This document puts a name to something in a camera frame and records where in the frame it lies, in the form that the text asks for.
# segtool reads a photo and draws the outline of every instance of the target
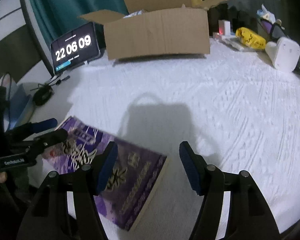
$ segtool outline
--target metal screw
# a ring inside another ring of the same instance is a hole
[[[48,175],[49,175],[50,178],[53,178],[57,175],[57,172],[56,171],[50,171]]]
[[[216,167],[212,164],[207,165],[207,169],[208,171],[214,171],[216,169]]]
[[[90,168],[91,168],[90,164],[84,164],[84,165],[82,165],[82,167],[81,167],[81,169],[82,169],[83,171],[88,171],[88,170],[90,170]]]
[[[241,171],[241,175],[244,177],[249,177],[250,174],[247,171]]]

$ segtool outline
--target finger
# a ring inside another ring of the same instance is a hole
[[[0,183],[4,183],[6,182],[7,180],[7,173],[4,171],[4,172],[0,172]]]

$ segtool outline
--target purple item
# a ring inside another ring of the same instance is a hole
[[[42,156],[60,174],[90,164],[103,153],[109,141],[118,145],[112,176],[106,189],[94,199],[98,213],[129,231],[142,208],[146,208],[149,194],[154,193],[151,190],[160,180],[157,181],[167,157],[85,125],[76,117],[69,117],[58,128],[68,131],[67,141],[46,149]]]
[[[260,22],[261,22],[263,29],[266,31],[266,33],[270,34],[272,23],[265,21],[265,20],[260,20]]]

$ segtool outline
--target white bedsheet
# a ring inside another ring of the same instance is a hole
[[[165,176],[133,232],[101,217],[109,239],[189,238],[202,197],[191,190],[182,167],[178,148],[183,140],[222,171],[249,171],[280,232],[300,219],[300,80],[272,68],[264,53],[236,52],[212,39],[210,44],[206,58],[119,63],[105,54],[71,71],[36,110],[33,122],[76,115],[169,156]],[[29,169],[37,186],[52,169],[38,160]],[[218,238],[226,221],[224,208]]]

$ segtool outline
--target blue gripper pad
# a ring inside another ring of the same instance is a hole
[[[32,133],[39,133],[51,128],[55,128],[57,125],[58,125],[57,119],[51,118],[42,122],[32,123],[31,130]]]
[[[179,155],[183,168],[186,171],[191,188],[198,194],[202,195],[202,180],[204,179],[207,163],[202,156],[194,154],[189,143],[183,141],[179,146]]]
[[[100,194],[106,188],[108,180],[112,174],[112,169],[114,163],[118,157],[118,146],[115,142],[109,142],[107,148],[105,149],[104,153],[109,150],[108,147],[111,147],[110,152],[106,159],[104,160],[103,166],[99,172],[98,176],[98,184],[97,184],[97,194]]]

